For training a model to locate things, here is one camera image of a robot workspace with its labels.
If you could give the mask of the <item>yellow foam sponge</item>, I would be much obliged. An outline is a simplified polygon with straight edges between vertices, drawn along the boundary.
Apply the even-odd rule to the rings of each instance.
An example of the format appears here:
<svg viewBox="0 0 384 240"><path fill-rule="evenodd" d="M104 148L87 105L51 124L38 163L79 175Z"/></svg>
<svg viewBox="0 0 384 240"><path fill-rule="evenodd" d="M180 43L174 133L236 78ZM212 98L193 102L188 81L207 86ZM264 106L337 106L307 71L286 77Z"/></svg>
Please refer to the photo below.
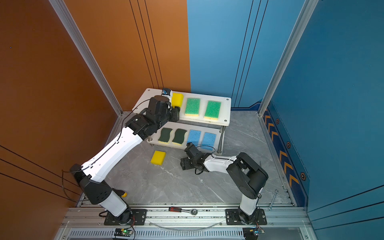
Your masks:
<svg viewBox="0 0 384 240"><path fill-rule="evenodd" d="M151 159L151 164L157 165L157 166L162 166L163 162L166 157L166 152L162 151L155 151L153 154L153 157Z"/></svg>
<svg viewBox="0 0 384 240"><path fill-rule="evenodd" d="M172 96L172 107L173 108L181 108L183 105L184 95L180 93L173 93Z"/></svg>

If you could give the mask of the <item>blue cellulose sponge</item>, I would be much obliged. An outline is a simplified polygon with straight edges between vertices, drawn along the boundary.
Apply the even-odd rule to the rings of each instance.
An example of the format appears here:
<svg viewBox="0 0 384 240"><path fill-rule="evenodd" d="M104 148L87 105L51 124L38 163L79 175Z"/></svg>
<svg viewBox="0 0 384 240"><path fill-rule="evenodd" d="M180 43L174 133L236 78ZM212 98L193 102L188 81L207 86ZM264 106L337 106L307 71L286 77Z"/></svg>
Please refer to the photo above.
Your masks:
<svg viewBox="0 0 384 240"><path fill-rule="evenodd" d="M216 134L206 132L204 134L203 141L201 143L201 148L209 151L214 151L215 150L214 144L216 141L216 137L217 137Z"/></svg>
<svg viewBox="0 0 384 240"><path fill-rule="evenodd" d="M193 145L198 146L200 142L200 137L201 137L201 131L190 130L187 143L192 143Z"/></svg>

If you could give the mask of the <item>green yellow wavy sponge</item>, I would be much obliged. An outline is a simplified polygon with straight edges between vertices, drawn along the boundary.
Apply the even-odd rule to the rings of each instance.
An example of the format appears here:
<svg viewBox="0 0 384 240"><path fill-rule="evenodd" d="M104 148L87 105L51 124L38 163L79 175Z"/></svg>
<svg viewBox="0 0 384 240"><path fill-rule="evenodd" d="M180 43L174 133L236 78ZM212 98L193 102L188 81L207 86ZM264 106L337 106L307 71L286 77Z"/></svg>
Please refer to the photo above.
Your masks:
<svg viewBox="0 0 384 240"><path fill-rule="evenodd" d="M172 143L178 146L182 146L185 141L186 133L187 133L187 130L176 129Z"/></svg>
<svg viewBox="0 0 384 240"><path fill-rule="evenodd" d="M158 138L158 142L163 144L168 144L170 142L172 132L173 132L173 129L162 128L160 137Z"/></svg>

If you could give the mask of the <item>light green sponge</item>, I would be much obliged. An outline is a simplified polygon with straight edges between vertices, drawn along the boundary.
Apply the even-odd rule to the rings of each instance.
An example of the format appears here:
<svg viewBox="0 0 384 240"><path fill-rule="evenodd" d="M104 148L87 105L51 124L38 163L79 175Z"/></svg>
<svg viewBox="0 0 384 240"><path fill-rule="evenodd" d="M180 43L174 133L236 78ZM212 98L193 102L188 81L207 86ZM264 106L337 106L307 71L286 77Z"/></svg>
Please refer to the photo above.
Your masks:
<svg viewBox="0 0 384 240"><path fill-rule="evenodd" d="M201 99L188 98L186 109L185 109L185 116L198 117L200 115L200 104L201 104Z"/></svg>
<svg viewBox="0 0 384 240"><path fill-rule="evenodd" d="M221 102L208 101L204 119L217 121L219 119Z"/></svg>

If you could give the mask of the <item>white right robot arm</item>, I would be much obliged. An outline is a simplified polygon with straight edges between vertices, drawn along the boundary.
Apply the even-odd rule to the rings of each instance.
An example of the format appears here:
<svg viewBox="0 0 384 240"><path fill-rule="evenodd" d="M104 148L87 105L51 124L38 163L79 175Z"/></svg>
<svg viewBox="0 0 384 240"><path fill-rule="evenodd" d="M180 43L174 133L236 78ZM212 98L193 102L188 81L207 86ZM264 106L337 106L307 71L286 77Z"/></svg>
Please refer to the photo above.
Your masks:
<svg viewBox="0 0 384 240"><path fill-rule="evenodd" d="M195 170L196 175L203 172L228 174L242 193L237 210L226 211L228 225L265 226L267 219L264 210L258 206L262 190L269 178L267 172L246 153L237 156L222 157L213 153L203 153L193 143L187 143L181 159L183 170Z"/></svg>

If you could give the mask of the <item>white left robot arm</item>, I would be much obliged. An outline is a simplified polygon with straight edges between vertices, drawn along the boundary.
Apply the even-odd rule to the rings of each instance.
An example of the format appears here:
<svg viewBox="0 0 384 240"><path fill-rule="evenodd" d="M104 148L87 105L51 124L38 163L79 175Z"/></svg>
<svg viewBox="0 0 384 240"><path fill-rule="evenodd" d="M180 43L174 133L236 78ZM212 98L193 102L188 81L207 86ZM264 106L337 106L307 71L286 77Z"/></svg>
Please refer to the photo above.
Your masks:
<svg viewBox="0 0 384 240"><path fill-rule="evenodd" d="M155 134L168 122L180 119L180 108L172 106L173 93L163 90L147 103L148 107L138 114L130 113L128 120L122 123L118 135L98 154L82 165L70 168L79 187L94 205L105 208L114 217L128 217L129 206L117 190L113 190L105 178L112 168L134 147Z"/></svg>

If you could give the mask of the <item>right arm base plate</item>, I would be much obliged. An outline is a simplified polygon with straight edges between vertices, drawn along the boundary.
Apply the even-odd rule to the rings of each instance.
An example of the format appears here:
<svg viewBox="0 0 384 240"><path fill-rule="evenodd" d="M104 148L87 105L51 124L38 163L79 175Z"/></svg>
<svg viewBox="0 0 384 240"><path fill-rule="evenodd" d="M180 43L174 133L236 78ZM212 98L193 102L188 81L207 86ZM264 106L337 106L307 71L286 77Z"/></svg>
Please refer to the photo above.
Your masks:
<svg viewBox="0 0 384 240"><path fill-rule="evenodd" d="M259 225L265 226L268 224L265 211L257 208L250 216L238 209L226 209L227 225Z"/></svg>

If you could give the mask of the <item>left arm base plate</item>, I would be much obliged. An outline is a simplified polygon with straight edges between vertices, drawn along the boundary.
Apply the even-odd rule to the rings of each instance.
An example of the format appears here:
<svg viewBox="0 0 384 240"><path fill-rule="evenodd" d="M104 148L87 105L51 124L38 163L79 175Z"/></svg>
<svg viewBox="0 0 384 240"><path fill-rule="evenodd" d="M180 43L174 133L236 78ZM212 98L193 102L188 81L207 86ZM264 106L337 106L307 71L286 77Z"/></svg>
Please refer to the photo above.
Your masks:
<svg viewBox="0 0 384 240"><path fill-rule="evenodd" d="M127 209L119 217L115 217L109 211L105 215L105 226L143 226L147 217L146 209Z"/></svg>

